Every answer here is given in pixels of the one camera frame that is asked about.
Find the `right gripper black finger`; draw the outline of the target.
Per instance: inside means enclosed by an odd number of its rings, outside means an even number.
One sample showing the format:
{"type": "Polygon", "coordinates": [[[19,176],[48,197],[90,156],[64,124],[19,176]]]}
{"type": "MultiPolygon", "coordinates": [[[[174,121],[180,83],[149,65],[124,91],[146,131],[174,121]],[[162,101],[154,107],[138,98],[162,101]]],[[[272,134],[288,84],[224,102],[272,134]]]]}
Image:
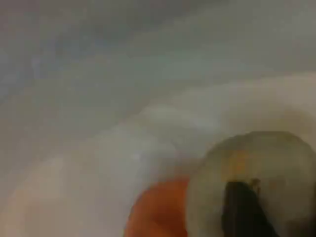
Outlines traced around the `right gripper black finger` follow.
{"type": "Polygon", "coordinates": [[[224,192],[221,228],[225,237],[277,237],[252,188],[229,181],[224,192]]]}

